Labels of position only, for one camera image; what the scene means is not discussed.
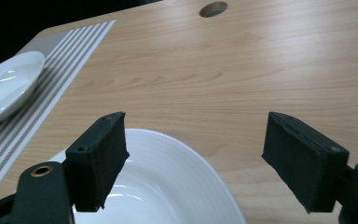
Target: ceramic dish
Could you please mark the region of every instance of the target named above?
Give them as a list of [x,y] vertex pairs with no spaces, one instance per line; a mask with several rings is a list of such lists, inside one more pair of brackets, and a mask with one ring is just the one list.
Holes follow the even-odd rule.
[[31,96],[44,64],[45,56],[38,51],[0,63],[0,121],[16,112]]
[[[79,223],[246,223],[225,183],[193,149],[163,133],[127,129],[130,157],[104,210]],[[52,161],[63,161],[64,151]]]

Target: hole in table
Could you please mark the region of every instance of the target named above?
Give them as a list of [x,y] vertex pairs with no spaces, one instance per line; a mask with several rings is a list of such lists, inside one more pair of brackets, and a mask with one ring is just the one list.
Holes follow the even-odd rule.
[[202,8],[200,16],[204,18],[210,18],[219,15],[228,8],[228,4],[225,2],[214,2]]

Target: wood grain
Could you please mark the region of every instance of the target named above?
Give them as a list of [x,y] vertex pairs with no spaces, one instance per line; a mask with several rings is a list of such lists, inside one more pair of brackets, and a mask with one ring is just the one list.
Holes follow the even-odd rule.
[[53,27],[117,20],[0,184],[66,148],[98,117],[171,135],[222,176],[248,223],[337,223],[311,214],[262,159],[269,111],[329,136],[358,163],[358,1],[165,0]]

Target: brass screw hole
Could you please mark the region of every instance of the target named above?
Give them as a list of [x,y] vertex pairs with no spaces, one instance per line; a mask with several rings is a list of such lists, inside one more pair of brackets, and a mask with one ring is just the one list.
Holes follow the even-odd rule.
[[219,15],[228,8],[228,4],[225,2],[214,2],[202,8],[200,16],[204,18],[210,18]]
[[52,166],[39,166],[31,172],[31,176],[40,177],[48,175],[53,170]]

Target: striped placemat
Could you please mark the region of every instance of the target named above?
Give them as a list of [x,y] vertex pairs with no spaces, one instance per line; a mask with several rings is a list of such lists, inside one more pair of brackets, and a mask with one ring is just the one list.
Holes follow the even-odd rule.
[[17,114],[0,123],[0,180],[114,23],[37,38],[20,52],[42,52],[45,68],[32,98]]

